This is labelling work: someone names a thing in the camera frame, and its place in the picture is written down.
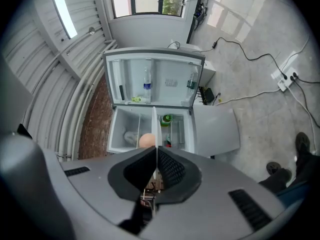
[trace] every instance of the person's leg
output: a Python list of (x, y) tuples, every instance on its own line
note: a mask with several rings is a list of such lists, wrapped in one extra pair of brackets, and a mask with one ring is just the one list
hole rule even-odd
[(309, 181), (320, 165), (320, 157), (310, 153), (310, 140), (305, 133), (299, 132), (297, 134), (295, 147), (297, 150), (296, 177), (290, 187), (300, 182)]
[(273, 193), (278, 193), (286, 189), (286, 184), (290, 181), (292, 173), (288, 169), (281, 168), (277, 162), (269, 162), (266, 165), (266, 170), (270, 177), (259, 182), (262, 186)]
[[(296, 177), (289, 188), (295, 184), (309, 181), (320, 167), (320, 157), (310, 153), (310, 141), (308, 136), (299, 132), (295, 138), (297, 150)], [(270, 177), (259, 182), (273, 193), (278, 193), (286, 189), (286, 183), (291, 179), (291, 172), (281, 168), (280, 164), (270, 162), (267, 164), (267, 171)]]

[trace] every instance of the window sill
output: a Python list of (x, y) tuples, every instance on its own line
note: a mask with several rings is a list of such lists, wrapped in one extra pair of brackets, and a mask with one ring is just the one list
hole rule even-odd
[(185, 18), (177, 17), (177, 16), (160, 15), (160, 14), (142, 14), (142, 15), (129, 15), (129, 16), (124, 16), (120, 18), (110, 19), (109, 23), (135, 20), (135, 19), (166, 19), (166, 20), (174, 20), (174, 21), (186, 21)]

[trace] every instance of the power strip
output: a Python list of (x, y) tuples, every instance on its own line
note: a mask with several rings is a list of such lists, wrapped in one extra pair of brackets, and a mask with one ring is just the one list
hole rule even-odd
[(290, 67), (285, 72), (285, 75), (287, 76), (287, 79), (284, 79), (283, 76), (281, 75), (280, 81), (277, 83), (278, 86), (280, 87), (281, 91), (284, 92), (293, 83), (293, 81), (291, 81), (290, 77), (293, 76), (294, 73), (296, 73), (298, 75), (298, 71), (296, 69), (294, 69), (293, 67)]

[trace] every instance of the plastic water bottle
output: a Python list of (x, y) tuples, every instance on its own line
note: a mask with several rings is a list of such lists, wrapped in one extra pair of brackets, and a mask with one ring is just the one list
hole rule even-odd
[(185, 97), (185, 101), (186, 102), (190, 102), (190, 98), (192, 97), (192, 95), (195, 93), (195, 88), (197, 85), (197, 80), (198, 80), (198, 71), (197, 69), (194, 67), (191, 74), (190, 74), (190, 79), (188, 80), (186, 87), (186, 97)]
[(151, 71), (149, 67), (144, 68), (144, 97), (146, 99), (146, 103), (151, 102)]

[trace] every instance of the vent grille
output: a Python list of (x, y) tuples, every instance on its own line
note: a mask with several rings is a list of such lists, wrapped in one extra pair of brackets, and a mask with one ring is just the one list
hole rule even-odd
[(186, 175), (185, 167), (161, 150), (158, 151), (158, 168), (166, 189), (180, 183)]
[(90, 169), (88, 167), (83, 166), (83, 167), (79, 167), (71, 170), (65, 170), (64, 173), (67, 177), (70, 177), (77, 174), (83, 174), (88, 171), (90, 171)]
[(231, 191), (228, 194), (254, 231), (271, 222), (271, 218), (243, 189)]

